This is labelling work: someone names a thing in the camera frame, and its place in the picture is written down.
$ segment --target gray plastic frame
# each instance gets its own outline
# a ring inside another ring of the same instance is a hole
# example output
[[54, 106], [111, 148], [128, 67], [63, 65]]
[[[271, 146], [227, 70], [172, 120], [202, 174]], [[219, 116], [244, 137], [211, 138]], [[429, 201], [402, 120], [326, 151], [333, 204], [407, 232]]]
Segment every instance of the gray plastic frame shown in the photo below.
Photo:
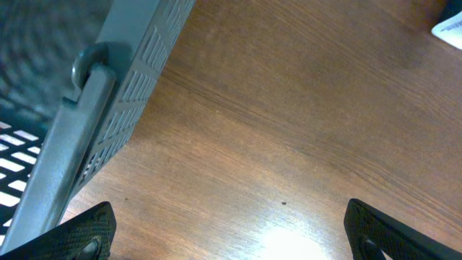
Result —
[[73, 195], [129, 140], [194, 2], [114, 1], [97, 39], [108, 64], [92, 67], [76, 102], [63, 99], [0, 254], [57, 226]]

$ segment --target white paper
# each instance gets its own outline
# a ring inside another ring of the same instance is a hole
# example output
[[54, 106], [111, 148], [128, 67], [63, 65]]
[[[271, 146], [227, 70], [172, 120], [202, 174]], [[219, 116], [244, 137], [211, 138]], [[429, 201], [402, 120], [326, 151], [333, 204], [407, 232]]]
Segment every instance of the white paper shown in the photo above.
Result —
[[462, 50], [462, 12], [437, 24], [432, 34]]

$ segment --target wooden table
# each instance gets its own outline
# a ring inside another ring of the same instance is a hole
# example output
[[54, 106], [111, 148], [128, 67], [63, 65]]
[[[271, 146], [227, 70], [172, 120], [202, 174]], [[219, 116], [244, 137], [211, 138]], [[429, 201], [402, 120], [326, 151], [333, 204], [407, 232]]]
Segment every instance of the wooden table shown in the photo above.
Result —
[[462, 51], [445, 1], [197, 1], [108, 200], [112, 259], [352, 259], [359, 198], [462, 251]]

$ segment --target wooden surface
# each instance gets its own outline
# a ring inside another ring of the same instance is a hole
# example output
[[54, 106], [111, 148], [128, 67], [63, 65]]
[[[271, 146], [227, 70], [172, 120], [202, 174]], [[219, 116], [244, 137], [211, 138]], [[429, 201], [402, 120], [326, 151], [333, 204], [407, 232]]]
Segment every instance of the wooden surface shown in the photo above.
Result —
[[352, 259], [356, 197], [462, 251], [462, 51], [445, 1], [197, 1], [108, 200], [112, 259]]

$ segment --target black plastic piece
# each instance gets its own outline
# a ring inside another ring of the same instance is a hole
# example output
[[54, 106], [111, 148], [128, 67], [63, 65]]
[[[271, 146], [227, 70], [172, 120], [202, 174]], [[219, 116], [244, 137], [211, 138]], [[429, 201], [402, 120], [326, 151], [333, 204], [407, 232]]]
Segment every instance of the black plastic piece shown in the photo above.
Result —
[[359, 199], [351, 199], [344, 226], [354, 260], [458, 260], [459, 253], [423, 235]]
[[107, 259], [116, 233], [109, 202], [102, 202], [9, 253], [5, 259]]
[[438, 23], [446, 21], [462, 11], [462, 0], [449, 0], [446, 8], [441, 13]]

